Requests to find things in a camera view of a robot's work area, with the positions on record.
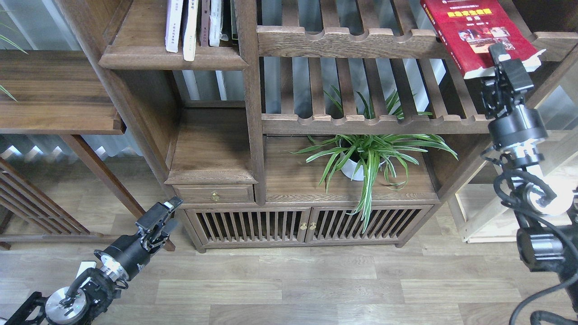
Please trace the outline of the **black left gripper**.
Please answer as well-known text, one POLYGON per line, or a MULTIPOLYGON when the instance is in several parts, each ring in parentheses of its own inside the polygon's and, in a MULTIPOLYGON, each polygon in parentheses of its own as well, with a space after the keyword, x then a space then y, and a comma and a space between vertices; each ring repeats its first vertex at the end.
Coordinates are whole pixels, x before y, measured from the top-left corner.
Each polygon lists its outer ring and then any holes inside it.
POLYGON ((103 262, 100 270, 111 281, 131 281, 165 245, 179 224, 173 215, 182 203, 180 197, 156 203, 136 221, 137 233, 122 235, 103 251, 95 250, 95 256, 103 262))

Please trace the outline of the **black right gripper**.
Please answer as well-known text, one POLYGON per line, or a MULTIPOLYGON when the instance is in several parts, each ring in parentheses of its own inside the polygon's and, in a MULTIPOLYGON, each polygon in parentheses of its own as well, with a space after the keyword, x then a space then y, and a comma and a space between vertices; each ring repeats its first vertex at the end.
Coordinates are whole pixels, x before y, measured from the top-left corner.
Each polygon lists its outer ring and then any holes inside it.
POLYGON ((526 106, 526 93, 533 82, 519 59, 511 59, 503 43, 489 46, 494 77, 482 81, 482 101, 493 144, 485 150, 505 156, 540 156, 537 145, 547 131, 536 109, 526 106))

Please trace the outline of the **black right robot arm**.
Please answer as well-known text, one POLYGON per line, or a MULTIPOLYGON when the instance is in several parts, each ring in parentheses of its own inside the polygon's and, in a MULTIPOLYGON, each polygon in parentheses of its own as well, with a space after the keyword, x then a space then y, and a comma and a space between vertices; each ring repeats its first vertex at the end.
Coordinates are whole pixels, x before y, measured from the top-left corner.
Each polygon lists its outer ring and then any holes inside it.
POLYGON ((577 191, 547 183, 537 145, 548 136, 536 109, 526 106, 533 83, 522 61, 511 58, 502 43, 489 47, 494 76, 482 80, 482 100, 490 119, 490 161, 502 168, 493 187, 503 206, 514 211, 520 260, 532 272, 555 272, 560 284, 523 300, 509 318, 516 323, 532 301, 564 289, 577 309, 577 191))

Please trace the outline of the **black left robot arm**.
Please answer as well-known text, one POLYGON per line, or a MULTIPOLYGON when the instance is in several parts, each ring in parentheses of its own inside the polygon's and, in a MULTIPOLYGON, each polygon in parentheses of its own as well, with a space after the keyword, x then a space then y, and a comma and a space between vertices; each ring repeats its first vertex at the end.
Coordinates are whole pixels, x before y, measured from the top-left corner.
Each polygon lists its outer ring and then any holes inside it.
POLYGON ((56 290, 49 297, 33 292, 3 325, 89 325, 120 298, 128 282, 150 262, 151 257, 163 248, 169 235, 179 224, 174 212, 182 199, 172 197, 167 202, 157 202, 137 221, 138 230, 133 235, 122 235, 105 250, 95 250, 95 257, 103 265, 88 267, 68 287, 56 290))

